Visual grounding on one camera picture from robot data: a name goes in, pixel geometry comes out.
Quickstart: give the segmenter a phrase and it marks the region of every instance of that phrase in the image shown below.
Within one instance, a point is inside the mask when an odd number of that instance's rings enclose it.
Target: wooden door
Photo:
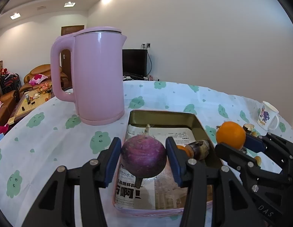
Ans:
[[[77,32],[84,29],[84,26],[63,26],[61,28],[61,35],[67,35],[73,32]],[[71,75],[71,52],[69,50],[63,50],[61,52],[61,67],[69,79],[69,86],[72,87],[72,75]]]

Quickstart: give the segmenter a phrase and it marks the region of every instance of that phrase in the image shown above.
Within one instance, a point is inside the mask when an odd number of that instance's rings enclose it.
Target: kettle handle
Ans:
[[[51,48],[51,79],[53,92],[58,99],[67,102],[75,102],[75,97],[73,93],[67,93],[61,89],[59,55],[61,51],[68,49],[71,51],[72,60],[72,51],[74,48],[74,43],[75,37],[71,35],[66,35],[58,37]]]

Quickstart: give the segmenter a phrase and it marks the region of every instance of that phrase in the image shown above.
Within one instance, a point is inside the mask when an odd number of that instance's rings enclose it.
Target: kettle base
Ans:
[[[97,125],[108,125],[108,124],[111,124],[117,120],[119,120],[123,115],[124,115],[125,111],[123,110],[121,113],[119,113],[118,115],[116,115],[115,117],[113,118],[110,118],[108,120],[86,120],[82,117],[80,117],[80,120],[87,124],[87,125],[93,125],[93,126],[97,126]]]

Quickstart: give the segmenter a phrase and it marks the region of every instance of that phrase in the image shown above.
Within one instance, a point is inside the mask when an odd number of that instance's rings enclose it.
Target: kettle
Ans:
[[[74,102],[82,122],[106,125],[124,115],[122,47],[126,36],[113,27],[87,28],[58,37],[51,48],[51,79],[55,96]],[[60,52],[71,51],[73,93],[60,81]]]

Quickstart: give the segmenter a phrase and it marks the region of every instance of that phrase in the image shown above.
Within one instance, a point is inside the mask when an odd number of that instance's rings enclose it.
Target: round table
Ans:
[[[133,108],[191,112],[197,115],[202,126],[211,134],[224,121],[241,126],[252,123],[261,135],[267,132],[257,124],[261,103],[235,95],[228,95],[206,87],[173,82],[124,82],[125,115],[104,126],[89,126],[76,115],[74,103],[56,97],[36,108],[21,120],[0,141],[0,209],[14,227],[20,227],[41,189],[55,169],[65,165],[68,169],[81,167],[97,158],[107,149],[114,137],[124,140],[129,113]],[[279,127],[272,133],[293,142],[293,129],[280,117]],[[105,142],[91,141],[96,132],[104,133]],[[215,136],[210,136],[216,144]],[[256,153],[248,151],[252,157]],[[280,172],[280,168],[264,154],[261,168]],[[10,178],[17,179],[15,186]],[[142,218],[120,214],[112,204],[114,186],[100,189],[108,226],[169,226],[178,227],[180,217]],[[75,222],[82,226],[79,205],[79,187],[75,187]],[[210,226],[211,211],[206,215]]]

